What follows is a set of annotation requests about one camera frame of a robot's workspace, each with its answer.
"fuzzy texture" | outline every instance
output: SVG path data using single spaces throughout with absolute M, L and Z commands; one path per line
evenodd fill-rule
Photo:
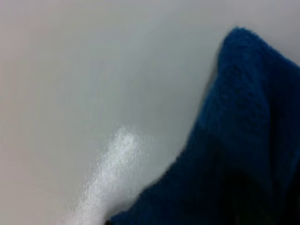
M 235 28 L 184 151 L 111 223 L 276 224 L 300 156 L 299 102 L 300 68 Z

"blue towel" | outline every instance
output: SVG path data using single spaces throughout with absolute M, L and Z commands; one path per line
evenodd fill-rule
M 278 224 L 299 156 L 300 68 L 235 28 L 184 151 L 110 223 Z

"terry cloth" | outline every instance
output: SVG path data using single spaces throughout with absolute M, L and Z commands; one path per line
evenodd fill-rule
M 235 28 L 184 151 L 110 223 L 292 224 L 299 146 L 300 68 Z

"white surface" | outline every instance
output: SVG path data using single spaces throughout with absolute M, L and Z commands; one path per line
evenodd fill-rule
M 300 63 L 297 0 L 2 0 L 0 224 L 98 225 L 186 140 L 221 40 Z

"blue cloth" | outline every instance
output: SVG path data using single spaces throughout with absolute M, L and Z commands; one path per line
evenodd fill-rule
M 276 224 L 299 156 L 300 68 L 235 28 L 184 151 L 111 223 L 223 225 L 256 215 Z

